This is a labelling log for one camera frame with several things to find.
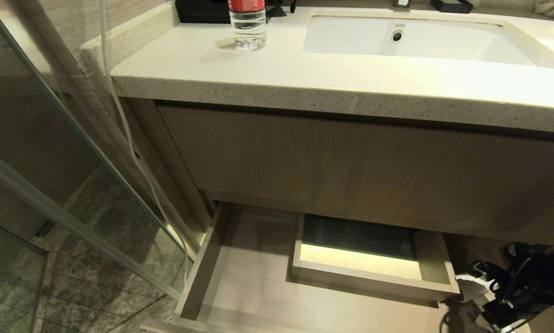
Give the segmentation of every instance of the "bottle label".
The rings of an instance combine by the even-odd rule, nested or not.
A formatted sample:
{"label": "bottle label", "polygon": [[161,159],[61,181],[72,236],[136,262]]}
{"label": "bottle label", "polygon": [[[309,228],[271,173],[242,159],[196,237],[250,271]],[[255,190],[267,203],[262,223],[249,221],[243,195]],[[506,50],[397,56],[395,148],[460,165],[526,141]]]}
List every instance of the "bottle label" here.
{"label": "bottle label", "polygon": [[264,0],[228,0],[234,12],[256,12],[264,9]]}

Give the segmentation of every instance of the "white sink basin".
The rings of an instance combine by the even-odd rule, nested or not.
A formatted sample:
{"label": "white sink basin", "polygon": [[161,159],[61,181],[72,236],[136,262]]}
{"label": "white sink basin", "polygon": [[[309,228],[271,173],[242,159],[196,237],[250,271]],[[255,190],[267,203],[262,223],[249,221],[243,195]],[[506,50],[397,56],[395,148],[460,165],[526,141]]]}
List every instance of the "white sink basin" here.
{"label": "white sink basin", "polygon": [[314,16],[304,50],[435,57],[554,68],[554,54],[501,25],[431,19]]}

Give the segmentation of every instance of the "plastic water bottle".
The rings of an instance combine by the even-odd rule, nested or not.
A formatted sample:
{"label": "plastic water bottle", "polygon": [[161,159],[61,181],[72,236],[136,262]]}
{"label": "plastic water bottle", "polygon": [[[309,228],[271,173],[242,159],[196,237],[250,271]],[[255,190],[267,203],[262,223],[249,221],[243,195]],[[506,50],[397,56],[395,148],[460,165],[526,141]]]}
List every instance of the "plastic water bottle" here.
{"label": "plastic water bottle", "polygon": [[228,0],[238,50],[258,50],[267,40],[264,0]]}

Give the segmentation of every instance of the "cabinet door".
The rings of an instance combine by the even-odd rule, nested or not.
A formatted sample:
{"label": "cabinet door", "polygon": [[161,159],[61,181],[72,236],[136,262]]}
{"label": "cabinet door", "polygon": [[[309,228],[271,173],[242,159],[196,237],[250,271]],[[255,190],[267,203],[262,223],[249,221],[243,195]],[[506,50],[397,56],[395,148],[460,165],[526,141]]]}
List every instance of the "cabinet door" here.
{"label": "cabinet door", "polygon": [[215,200],[554,244],[554,142],[161,108]]}

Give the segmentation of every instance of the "speckled quartz countertop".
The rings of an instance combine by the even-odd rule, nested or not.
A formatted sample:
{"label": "speckled quartz countertop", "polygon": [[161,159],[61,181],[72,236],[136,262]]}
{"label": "speckled quartz countertop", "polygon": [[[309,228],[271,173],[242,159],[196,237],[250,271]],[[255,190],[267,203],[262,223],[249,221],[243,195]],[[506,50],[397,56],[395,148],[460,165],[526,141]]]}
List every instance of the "speckled quartz countertop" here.
{"label": "speckled quartz countertop", "polygon": [[[180,24],[124,59],[112,76],[123,97],[554,132],[554,69],[303,50],[313,15],[425,14],[431,12],[302,7],[272,18],[266,47],[249,52],[233,49],[229,25]],[[513,25],[554,51],[554,21],[468,14],[473,18]]]}

